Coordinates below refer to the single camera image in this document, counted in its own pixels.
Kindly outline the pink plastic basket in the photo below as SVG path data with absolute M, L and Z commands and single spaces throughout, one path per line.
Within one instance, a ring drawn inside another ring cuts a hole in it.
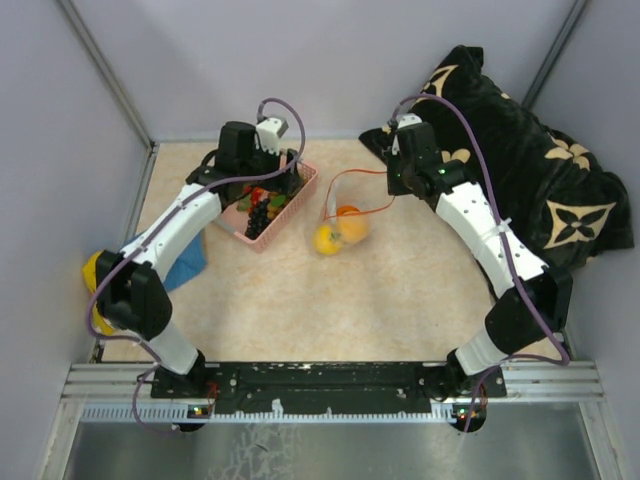
M 235 206 L 225 210 L 214 223 L 252 251 L 262 253 L 316 192 L 319 178 L 316 166 L 300 161 L 297 169 L 303 179 L 301 189 L 255 240 L 243 234 L 243 228 L 247 227 L 248 215 L 239 212 Z

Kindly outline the clear zip top bag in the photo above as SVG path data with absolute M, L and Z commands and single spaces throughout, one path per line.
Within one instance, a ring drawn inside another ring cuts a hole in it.
M 315 252 L 334 256 L 372 233 L 375 217 L 395 200 L 388 193 L 387 171 L 350 168 L 329 182 L 318 224 L 311 237 Z

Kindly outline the dark grape bunch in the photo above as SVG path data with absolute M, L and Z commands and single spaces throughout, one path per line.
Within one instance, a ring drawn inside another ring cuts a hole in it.
M 244 235 L 250 240 L 256 240 L 269 226 L 269 199 L 257 203 L 249 213 L 247 227 Z

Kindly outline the orange peach fruit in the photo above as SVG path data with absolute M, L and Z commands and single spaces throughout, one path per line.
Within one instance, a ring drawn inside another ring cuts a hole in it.
M 337 217 L 337 228 L 341 239 L 348 244 L 357 244 L 368 237 L 371 231 L 366 215 L 351 214 Z

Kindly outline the yellow lemon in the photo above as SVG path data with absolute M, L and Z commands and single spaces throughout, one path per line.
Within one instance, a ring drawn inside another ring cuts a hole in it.
M 343 248 L 340 235 L 328 224 L 320 225 L 314 231 L 312 237 L 314 250 L 325 256 L 339 253 Z

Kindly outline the brown longan bunch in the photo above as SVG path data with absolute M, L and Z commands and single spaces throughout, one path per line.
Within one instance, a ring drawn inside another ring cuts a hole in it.
M 289 198 L 285 195 L 277 195 L 269 198 L 267 203 L 267 219 L 273 221 L 287 206 Z

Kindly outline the red orange tangerine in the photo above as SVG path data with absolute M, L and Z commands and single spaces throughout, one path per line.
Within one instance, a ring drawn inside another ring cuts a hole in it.
M 351 215 L 351 214 L 357 214 L 360 212 L 360 209 L 352 206 L 352 205 L 343 205 L 337 208 L 336 210 L 336 216 L 337 217 L 341 217 L 341 216 L 346 216 L 346 215 Z

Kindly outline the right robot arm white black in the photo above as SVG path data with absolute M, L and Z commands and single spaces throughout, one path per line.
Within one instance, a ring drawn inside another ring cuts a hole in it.
M 385 154 L 389 194 L 425 201 L 469 248 L 495 298 L 483 327 L 448 354 L 436 376 L 436 399 L 470 395 L 482 372 L 565 327 L 572 277 L 495 219 L 488 189 L 463 162 L 443 161 L 429 123 L 407 114 L 392 122 L 391 135 Z

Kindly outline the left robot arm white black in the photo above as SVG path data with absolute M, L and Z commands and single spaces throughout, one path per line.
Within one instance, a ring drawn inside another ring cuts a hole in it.
M 96 259 L 98 313 L 132 333 L 172 380 L 172 392 L 194 397 L 208 384 L 205 357 L 172 321 L 167 274 L 206 225 L 238 201 L 249 185 L 290 186 L 297 156 L 280 148 L 288 128 L 279 117 L 256 124 L 227 122 L 218 146 L 186 178 L 175 200 L 137 238 Z

